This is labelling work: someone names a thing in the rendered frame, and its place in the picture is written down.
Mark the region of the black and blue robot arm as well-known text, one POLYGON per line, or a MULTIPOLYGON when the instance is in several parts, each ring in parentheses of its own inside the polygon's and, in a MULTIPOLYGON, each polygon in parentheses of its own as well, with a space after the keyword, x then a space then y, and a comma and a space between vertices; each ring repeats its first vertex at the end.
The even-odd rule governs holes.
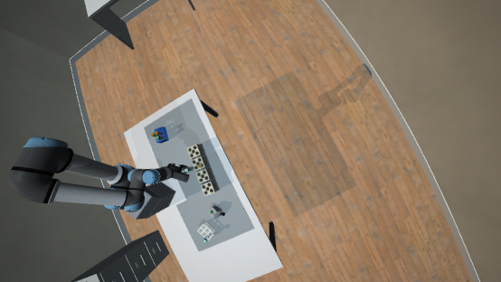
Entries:
POLYGON ((135 169, 127 164, 104 164, 76 155, 67 146, 48 137, 30 138, 8 174, 12 190, 32 202, 100 204, 111 210, 137 212, 145 202, 146 184, 168 180, 172 175, 168 167, 135 169), (62 172, 106 180, 111 186, 107 189, 53 179, 54 173, 62 172))

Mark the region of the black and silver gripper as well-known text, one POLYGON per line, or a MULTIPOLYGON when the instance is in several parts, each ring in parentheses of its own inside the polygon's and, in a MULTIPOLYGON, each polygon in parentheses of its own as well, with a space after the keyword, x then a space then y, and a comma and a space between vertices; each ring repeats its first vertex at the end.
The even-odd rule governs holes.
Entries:
POLYGON ((172 178, 172 176, 173 176, 173 170, 178 171, 178 172, 182 172, 182 170, 188 169, 188 166, 183 165, 183 164, 180 164, 178 167, 175 166, 175 164, 168 164, 168 166, 164 166, 164 167, 168 167, 171 170, 172 175, 170 178, 172 178))

